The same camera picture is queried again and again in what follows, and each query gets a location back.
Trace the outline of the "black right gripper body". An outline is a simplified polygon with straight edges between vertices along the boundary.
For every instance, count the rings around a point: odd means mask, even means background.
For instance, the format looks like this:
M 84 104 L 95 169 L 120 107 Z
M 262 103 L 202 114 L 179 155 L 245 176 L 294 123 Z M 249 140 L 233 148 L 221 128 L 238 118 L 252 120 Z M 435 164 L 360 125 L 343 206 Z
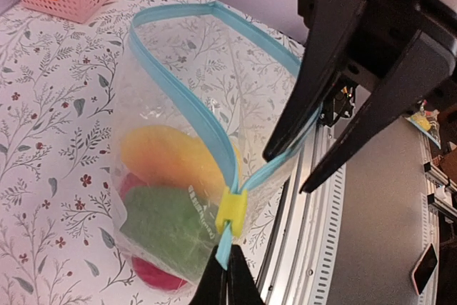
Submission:
M 298 14 L 310 30 L 315 0 L 298 0 Z M 408 42 L 423 32 L 456 55 L 456 0 L 367 0 L 360 23 L 333 73 L 363 86 L 381 81 Z

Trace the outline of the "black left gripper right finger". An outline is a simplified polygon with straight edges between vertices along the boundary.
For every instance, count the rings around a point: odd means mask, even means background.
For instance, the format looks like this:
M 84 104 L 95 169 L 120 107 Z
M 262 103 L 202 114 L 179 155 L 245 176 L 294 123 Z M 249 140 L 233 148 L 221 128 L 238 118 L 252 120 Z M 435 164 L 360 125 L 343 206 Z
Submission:
M 228 304 L 264 305 L 239 245 L 231 246 L 228 260 Z

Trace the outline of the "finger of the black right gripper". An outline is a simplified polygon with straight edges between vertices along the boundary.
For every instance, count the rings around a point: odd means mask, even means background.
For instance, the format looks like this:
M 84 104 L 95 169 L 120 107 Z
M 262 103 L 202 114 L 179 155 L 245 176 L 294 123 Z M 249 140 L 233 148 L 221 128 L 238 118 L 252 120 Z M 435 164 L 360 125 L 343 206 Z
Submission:
M 436 40 L 417 32 L 387 75 L 319 161 L 300 192 L 311 193 L 377 133 L 425 99 L 456 67 L 456 57 Z
M 333 73 L 365 11 L 367 0 L 315 0 L 312 26 L 296 84 L 263 150 L 271 161 L 299 140 L 328 93 Z

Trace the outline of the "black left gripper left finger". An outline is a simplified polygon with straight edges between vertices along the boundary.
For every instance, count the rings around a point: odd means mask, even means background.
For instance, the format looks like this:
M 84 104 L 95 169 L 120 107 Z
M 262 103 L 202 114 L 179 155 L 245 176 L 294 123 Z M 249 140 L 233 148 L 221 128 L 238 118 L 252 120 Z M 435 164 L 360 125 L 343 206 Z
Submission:
M 215 246 L 189 305 L 226 305 L 227 273 L 216 260 L 217 250 Z

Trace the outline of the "red toy pomegranate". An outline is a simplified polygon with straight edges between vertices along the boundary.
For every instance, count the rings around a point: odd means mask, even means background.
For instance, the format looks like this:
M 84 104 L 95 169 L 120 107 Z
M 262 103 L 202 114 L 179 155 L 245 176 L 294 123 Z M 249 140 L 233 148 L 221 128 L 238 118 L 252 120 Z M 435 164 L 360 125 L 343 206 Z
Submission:
M 152 288 L 175 291 L 187 285 L 186 280 L 166 273 L 155 265 L 138 257 L 132 257 L 131 263 L 136 275 Z

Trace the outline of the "green toy pepper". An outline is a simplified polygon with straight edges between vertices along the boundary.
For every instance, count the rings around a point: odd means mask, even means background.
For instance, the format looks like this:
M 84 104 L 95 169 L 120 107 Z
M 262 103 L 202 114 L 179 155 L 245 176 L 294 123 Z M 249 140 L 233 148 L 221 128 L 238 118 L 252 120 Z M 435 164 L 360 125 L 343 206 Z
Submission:
M 135 186 L 124 198 L 126 220 L 120 232 L 147 261 L 197 282 L 220 235 L 217 205 L 171 186 Z

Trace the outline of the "orange toy fruit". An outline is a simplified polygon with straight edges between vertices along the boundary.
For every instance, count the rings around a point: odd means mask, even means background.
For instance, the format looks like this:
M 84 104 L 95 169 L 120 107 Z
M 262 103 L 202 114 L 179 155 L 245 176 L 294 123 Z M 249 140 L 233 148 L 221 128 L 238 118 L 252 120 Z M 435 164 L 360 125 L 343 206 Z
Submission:
M 223 174 L 205 143 L 164 125 L 142 126 L 120 143 L 121 161 L 150 186 L 190 186 L 198 196 L 219 204 L 226 186 Z

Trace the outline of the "clear zip top bag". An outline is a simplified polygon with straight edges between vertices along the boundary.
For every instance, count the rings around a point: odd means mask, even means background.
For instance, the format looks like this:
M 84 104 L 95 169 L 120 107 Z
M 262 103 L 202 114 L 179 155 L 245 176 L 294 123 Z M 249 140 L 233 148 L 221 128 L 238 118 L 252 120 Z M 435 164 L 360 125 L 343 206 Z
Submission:
M 215 1 L 155 6 L 135 15 L 116 82 L 111 142 L 115 235 L 130 260 L 147 261 L 120 232 L 126 207 L 119 191 L 130 173 L 121 161 L 121 139 L 151 125 L 199 137 L 226 182 L 215 204 L 218 243 L 223 220 L 232 223 L 238 243 L 290 177 L 317 119 L 313 114 L 285 152 L 263 159 L 299 67 L 298 56 L 278 39 Z

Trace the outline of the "red toy bell pepper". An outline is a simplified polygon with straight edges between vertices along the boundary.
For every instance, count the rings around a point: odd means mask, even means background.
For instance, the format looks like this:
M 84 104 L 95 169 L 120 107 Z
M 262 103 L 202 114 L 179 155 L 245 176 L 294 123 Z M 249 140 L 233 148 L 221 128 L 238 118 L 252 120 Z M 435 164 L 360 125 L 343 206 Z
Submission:
M 130 192 L 135 187 L 139 186 L 148 186 L 148 184 L 142 180 L 140 180 L 139 177 L 137 177 L 133 173 L 128 173 L 122 180 L 121 182 L 121 188 L 119 191 L 119 195 L 121 198 L 122 203 L 124 203 L 126 195 Z

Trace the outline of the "bag of toy fruit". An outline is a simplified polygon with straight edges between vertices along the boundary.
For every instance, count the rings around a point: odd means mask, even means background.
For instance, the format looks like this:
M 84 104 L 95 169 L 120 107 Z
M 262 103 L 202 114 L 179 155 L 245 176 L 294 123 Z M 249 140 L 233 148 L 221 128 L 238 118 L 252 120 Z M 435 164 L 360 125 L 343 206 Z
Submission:
M 439 149 L 441 148 L 440 124 L 438 110 L 418 111 L 407 118 L 420 132 L 426 135 Z

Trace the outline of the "pink smartphone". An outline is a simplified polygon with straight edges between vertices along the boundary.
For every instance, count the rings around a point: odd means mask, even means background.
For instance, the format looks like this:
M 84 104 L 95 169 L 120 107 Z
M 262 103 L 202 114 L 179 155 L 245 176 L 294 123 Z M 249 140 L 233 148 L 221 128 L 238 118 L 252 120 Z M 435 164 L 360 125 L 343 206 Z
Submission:
M 411 281 L 418 296 L 423 293 L 437 265 L 435 247 L 433 244 L 428 244 L 411 272 Z

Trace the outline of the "floral tablecloth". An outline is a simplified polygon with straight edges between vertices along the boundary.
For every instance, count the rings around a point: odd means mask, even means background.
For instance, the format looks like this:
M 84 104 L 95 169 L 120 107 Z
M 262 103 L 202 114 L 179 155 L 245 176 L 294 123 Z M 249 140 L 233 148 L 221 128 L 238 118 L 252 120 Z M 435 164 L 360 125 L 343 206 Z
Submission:
M 185 304 L 145 285 L 114 240 L 115 83 L 134 15 L 209 0 L 96 0 L 84 23 L 1 16 L 1 302 Z

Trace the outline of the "aluminium table front rail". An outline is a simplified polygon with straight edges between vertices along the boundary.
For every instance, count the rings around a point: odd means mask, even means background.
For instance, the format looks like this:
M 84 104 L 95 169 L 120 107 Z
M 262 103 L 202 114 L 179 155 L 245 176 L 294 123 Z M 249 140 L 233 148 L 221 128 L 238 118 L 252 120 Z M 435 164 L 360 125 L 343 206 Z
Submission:
M 257 287 L 266 304 L 434 304 L 438 277 L 422 294 L 411 272 L 438 245 L 434 190 L 423 165 L 428 139 L 399 119 L 311 194 L 299 187 L 345 126 L 314 126 L 285 185 Z

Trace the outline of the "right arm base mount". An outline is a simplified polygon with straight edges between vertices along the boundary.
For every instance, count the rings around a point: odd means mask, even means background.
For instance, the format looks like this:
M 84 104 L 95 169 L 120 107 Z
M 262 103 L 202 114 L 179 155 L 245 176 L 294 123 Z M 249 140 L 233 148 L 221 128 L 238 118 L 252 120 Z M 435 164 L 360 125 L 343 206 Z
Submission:
M 351 119 L 355 109 L 356 88 L 352 81 L 335 83 L 323 101 L 319 124 L 332 127 L 340 119 Z

